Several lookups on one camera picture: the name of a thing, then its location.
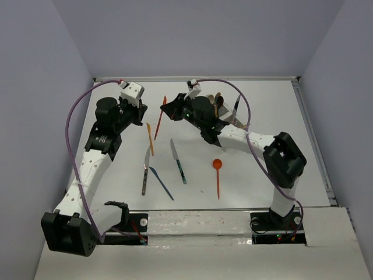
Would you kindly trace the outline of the red-orange plastic knife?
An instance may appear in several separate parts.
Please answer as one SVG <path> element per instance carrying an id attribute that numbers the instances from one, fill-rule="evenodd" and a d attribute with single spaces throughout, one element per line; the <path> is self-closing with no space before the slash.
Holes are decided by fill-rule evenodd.
<path id="1" fill-rule="evenodd" d="M 165 95 L 165 96 L 163 97 L 162 105 L 165 105 L 166 103 L 167 103 L 167 96 Z M 154 134 L 154 140 L 157 139 L 157 136 L 158 136 L 158 133 L 159 133 L 160 124 L 161 124 L 161 119 L 162 119 L 162 115 L 163 115 L 163 111 L 160 110 L 160 115 L 159 115 L 159 119 L 158 119 L 157 126 L 156 126 L 156 132 L 155 132 L 155 134 Z"/>

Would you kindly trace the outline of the beige plastic spoon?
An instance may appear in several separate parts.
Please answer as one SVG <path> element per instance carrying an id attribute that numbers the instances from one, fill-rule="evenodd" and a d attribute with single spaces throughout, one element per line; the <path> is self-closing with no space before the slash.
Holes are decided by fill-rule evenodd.
<path id="1" fill-rule="evenodd" d="M 214 96 L 212 94 L 208 94 L 208 95 L 206 95 L 206 97 L 209 99 L 209 101 L 211 102 L 211 104 L 214 103 Z"/>

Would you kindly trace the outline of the steel knife teal handle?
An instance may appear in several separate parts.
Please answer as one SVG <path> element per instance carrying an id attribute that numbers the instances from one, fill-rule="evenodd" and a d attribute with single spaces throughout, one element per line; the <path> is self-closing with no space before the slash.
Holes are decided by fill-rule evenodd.
<path id="1" fill-rule="evenodd" d="M 182 178 L 182 182 L 183 182 L 184 184 L 186 184 L 186 183 L 187 183 L 187 180 L 186 180 L 186 178 L 185 178 L 185 174 L 184 174 L 184 171 L 183 171 L 183 169 L 182 169 L 181 162 L 180 162 L 180 160 L 179 160 L 179 157 L 178 157 L 177 150 L 176 150 L 176 148 L 175 148 L 175 145 L 174 145 L 174 141 L 173 141 L 173 139 L 170 139 L 170 146 L 171 146 L 171 152 L 172 152 L 172 154 L 173 154 L 173 158 L 174 158 L 174 160 L 175 160 L 176 163 L 177 163 L 178 170 L 179 170 L 180 175 L 181 175 L 181 178 Z"/>

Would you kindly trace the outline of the yellow-orange plastic spoon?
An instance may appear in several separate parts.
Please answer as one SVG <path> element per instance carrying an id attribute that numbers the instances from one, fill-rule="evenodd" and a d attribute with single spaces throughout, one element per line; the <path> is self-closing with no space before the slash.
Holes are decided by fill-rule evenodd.
<path id="1" fill-rule="evenodd" d="M 223 103 L 224 103 L 224 99 L 221 96 L 221 93 L 220 92 L 216 93 L 215 96 L 214 96 L 214 104 L 219 109 L 222 106 Z"/>

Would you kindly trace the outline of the steel knife pink handle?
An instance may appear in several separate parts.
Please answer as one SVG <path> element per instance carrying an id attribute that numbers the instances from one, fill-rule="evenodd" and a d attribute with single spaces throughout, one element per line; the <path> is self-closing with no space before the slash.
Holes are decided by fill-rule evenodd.
<path id="1" fill-rule="evenodd" d="M 235 101 L 233 111 L 232 111 L 232 116 L 231 116 L 231 123 L 232 124 L 235 124 L 235 122 L 236 122 L 236 116 L 237 116 L 238 106 L 239 106 L 239 103 L 240 103 L 240 98 L 241 98 L 241 95 L 239 94 L 236 101 Z"/>

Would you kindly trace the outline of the red-orange plastic spoon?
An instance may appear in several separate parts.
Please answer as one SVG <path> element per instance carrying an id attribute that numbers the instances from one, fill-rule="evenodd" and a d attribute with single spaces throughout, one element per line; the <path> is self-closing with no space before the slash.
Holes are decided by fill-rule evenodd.
<path id="1" fill-rule="evenodd" d="M 220 199 L 220 169 L 222 167 L 222 161 L 220 159 L 215 159 L 212 163 L 213 168 L 216 170 L 216 188 L 217 188 L 217 198 Z"/>

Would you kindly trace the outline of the dark brown spoon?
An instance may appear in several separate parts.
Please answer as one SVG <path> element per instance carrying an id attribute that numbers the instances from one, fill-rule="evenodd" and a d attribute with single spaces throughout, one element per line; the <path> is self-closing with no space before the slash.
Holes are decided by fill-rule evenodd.
<path id="1" fill-rule="evenodd" d="M 222 107 L 224 104 L 224 98 L 222 96 L 219 96 L 217 98 L 217 105 L 218 105 L 218 108 Z"/>

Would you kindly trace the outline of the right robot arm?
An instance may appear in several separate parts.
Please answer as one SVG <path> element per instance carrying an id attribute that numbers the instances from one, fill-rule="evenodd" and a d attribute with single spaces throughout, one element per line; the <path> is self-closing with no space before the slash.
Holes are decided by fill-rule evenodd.
<path id="1" fill-rule="evenodd" d="M 290 223 L 295 189 L 307 160 L 288 133 L 272 136 L 238 128 L 218 118 L 214 106 L 203 96 L 191 99 L 180 93 L 160 109 L 173 121 L 192 124 L 211 145 L 250 153 L 275 188 L 265 225 L 279 230 Z"/>

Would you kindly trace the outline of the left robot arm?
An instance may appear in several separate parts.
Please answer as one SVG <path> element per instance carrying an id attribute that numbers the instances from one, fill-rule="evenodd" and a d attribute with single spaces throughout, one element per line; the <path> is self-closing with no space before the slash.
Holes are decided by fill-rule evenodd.
<path id="1" fill-rule="evenodd" d="M 131 124 L 141 126 L 146 110 L 147 105 L 133 105 L 121 97 L 105 97 L 96 103 L 96 121 L 85 144 L 78 176 L 53 212 L 46 212 L 41 219 L 51 251 L 88 257 L 97 244 L 104 242 L 107 231 L 129 226 L 126 203 L 111 200 L 94 209 L 90 206 L 121 146 L 121 133 Z"/>

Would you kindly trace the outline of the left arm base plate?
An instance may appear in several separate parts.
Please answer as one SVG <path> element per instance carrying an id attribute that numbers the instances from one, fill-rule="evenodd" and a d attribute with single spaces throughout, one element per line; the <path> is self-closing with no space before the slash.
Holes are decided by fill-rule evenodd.
<path id="1" fill-rule="evenodd" d="M 130 212 L 129 221 L 112 226 L 106 233 L 100 245 L 111 246 L 142 246 L 148 244 L 149 214 L 144 212 Z"/>

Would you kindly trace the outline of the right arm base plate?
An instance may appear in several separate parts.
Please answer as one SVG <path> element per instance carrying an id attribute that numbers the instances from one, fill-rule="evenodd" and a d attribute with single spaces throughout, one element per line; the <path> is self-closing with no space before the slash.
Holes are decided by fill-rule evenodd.
<path id="1" fill-rule="evenodd" d="M 260 244 L 303 244 L 306 237 L 303 225 L 300 226 L 301 215 L 293 212 L 287 221 L 277 223 L 270 219 L 269 212 L 251 212 L 249 226 L 252 231 L 252 243 Z"/>

